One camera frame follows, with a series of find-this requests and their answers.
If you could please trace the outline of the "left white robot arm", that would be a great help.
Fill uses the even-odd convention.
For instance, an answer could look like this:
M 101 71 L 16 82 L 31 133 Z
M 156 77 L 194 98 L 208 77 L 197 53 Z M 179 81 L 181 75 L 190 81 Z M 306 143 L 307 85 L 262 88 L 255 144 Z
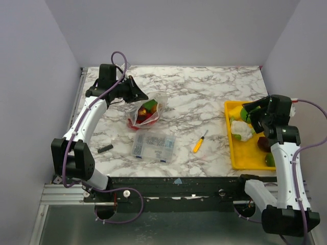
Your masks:
M 54 170 L 66 185 L 67 178 L 83 182 L 96 190 L 96 196 L 103 202 L 113 197 L 112 180 L 95 167 L 95 159 L 88 147 L 93 132 L 102 115 L 115 99 L 126 103 L 147 100 L 148 96 L 137 86 L 132 76 L 114 64 L 101 64 L 99 77 L 86 91 L 84 105 L 77 119 L 65 135 L 51 143 Z

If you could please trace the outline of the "red bell pepper toy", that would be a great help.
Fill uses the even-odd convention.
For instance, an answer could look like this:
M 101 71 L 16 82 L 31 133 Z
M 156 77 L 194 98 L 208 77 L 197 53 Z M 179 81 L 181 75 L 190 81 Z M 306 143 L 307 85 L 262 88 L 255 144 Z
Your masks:
M 127 119 L 127 127 L 132 130 L 149 129 L 149 128 L 153 127 L 158 122 L 158 120 L 159 120 L 159 118 L 156 118 L 154 120 L 144 121 L 144 122 L 138 124 L 138 123 L 133 123 L 132 120 L 130 118 L 128 118 Z

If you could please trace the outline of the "large green pepper toy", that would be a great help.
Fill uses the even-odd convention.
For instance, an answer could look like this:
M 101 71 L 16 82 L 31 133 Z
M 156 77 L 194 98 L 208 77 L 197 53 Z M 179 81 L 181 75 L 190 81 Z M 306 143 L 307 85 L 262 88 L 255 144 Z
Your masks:
M 157 105 L 158 102 L 154 99 L 147 101 L 143 104 L 143 107 L 149 112 L 149 113 L 155 113 L 157 111 Z

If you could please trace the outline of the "clear zip top bag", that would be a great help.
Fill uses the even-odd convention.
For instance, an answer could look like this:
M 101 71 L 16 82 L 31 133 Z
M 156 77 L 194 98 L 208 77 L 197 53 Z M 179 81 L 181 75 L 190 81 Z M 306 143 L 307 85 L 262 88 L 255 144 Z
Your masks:
M 127 127 L 133 130 L 151 128 L 160 119 L 168 103 L 168 95 L 164 92 L 153 92 L 145 101 L 137 102 L 126 113 Z

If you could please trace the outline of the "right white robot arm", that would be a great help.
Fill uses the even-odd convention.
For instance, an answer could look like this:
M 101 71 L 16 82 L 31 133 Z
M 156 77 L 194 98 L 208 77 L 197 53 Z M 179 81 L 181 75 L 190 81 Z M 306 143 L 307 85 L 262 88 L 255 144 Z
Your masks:
M 270 95 L 244 103 L 255 132 L 268 139 L 275 162 L 277 197 L 257 176 L 242 175 L 243 183 L 235 187 L 241 200 L 249 197 L 261 211 L 261 224 L 266 233 L 306 238 L 320 223 L 320 215 L 313 212 L 308 201 L 300 168 L 299 130 L 289 125 L 294 101 L 283 95 Z

